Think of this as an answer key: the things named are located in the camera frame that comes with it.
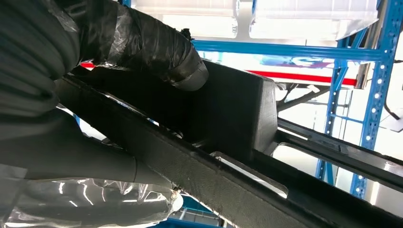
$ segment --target red stripe on white surface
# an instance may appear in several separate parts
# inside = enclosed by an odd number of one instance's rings
[[[95,66],[92,63],[81,63],[82,67],[93,69]],[[276,78],[288,79],[288,80],[301,80],[301,81],[309,81],[309,82],[318,82],[318,83],[330,83],[332,78],[326,76],[314,76],[314,75],[302,75],[302,74],[291,74],[291,73],[279,73],[279,72],[269,72],[269,71],[257,71],[257,70],[247,70],[251,73],[263,76],[270,77],[274,80]],[[354,86],[357,82],[356,79],[353,78],[345,78],[343,80],[343,85],[345,86]]]

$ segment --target electrical tape wrap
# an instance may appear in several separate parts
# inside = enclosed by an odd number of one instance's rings
[[[36,117],[59,102],[54,80],[82,61],[148,70],[193,91],[208,78],[191,42],[111,0],[4,0],[0,9],[0,115]]]
[[[80,29],[80,61],[144,71],[186,91],[208,71],[188,38],[159,20],[110,0],[56,0]]]

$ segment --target blue upright post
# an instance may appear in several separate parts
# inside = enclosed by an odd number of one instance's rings
[[[132,6],[132,1],[131,0],[123,0],[122,5],[125,5],[127,7],[131,7]]]
[[[375,147],[403,18],[403,0],[388,0],[386,4],[385,19],[377,46],[378,50],[382,52],[382,59],[375,64],[360,142],[361,146],[370,150]],[[354,174],[350,193],[359,198],[364,198],[366,181],[366,178]]]
[[[76,114],[73,114],[73,117],[77,121],[78,126],[80,126],[80,117],[78,117]]]
[[[348,46],[349,38],[342,39],[337,42],[338,48],[345,48]],[[329,100],[327,102],[326,122],[325,122],[325,134],[332,135],[333,126],[335,122],[335,114],[339,100],[339,92],[341,84],[343,82],[347,68],[340,68],[343,64],[340,61],[335,61],[335,69],[333,70],[332,81],[330,84]],[[327,174],[327,182],[334,185],[333,181],[333,168],[332,164],[323,160],[317,161],[317,169],[315,176],[320,180],[325,179],[325,173]]]

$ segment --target plastic wrap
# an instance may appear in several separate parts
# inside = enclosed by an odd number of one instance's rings
[[[2,228],[144,228],[183,203],[166,187],[99,179],[29,180],[15,192],[19,198]]]
[[[206,66],[176,29],[111,0],[55,1],[78,24],[82,61],[147,70],[182,90],[197,90],[206,82]]]
[[[26,169],[0,164],[0,227],[13,209],[26,173]]]

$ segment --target black frame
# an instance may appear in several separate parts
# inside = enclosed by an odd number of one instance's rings
[[[225,73],[224,75],[251,76],[246,72],[212,63],[206,65],[211,73],[217,67],[217,73]],[[403,219],[270,155],[277,145],[286,143],[400,192],[403,191],[403,178],[383,170],[383,167],[387,162],[403,167],[402,161],[316,133],[280,118],[277,120],[279,127],[308,139],[278,130],[275,130],[274,135],[262,134],[259,128],[255,128],[254,134],[271,139],[267,149],[261,150],[263,146],[256,143],[256,138],[259,137],[255,135],[255,141],[249,148],[237,141],[232,142],[230,147],[221,148],[223,150],[220,151],[233,159],[234,163],[245,165],[256,175],[264,175],[270,182],[285,186],[288,197],[284,199],[211,156],[216,149],[214,143],[196,148],[192,142],[179,139],[143,116],[107,98],[94,89],[99,86],[92,80],[96,78],[96,74],[97,72],[92,73],[91,77],[67,75],[60,80],[57,85],[61,103],[112,141],[126,148],[138,160],[240,227],[403,227]],[[229,151],[232,148],[237,148],[237,151]]]

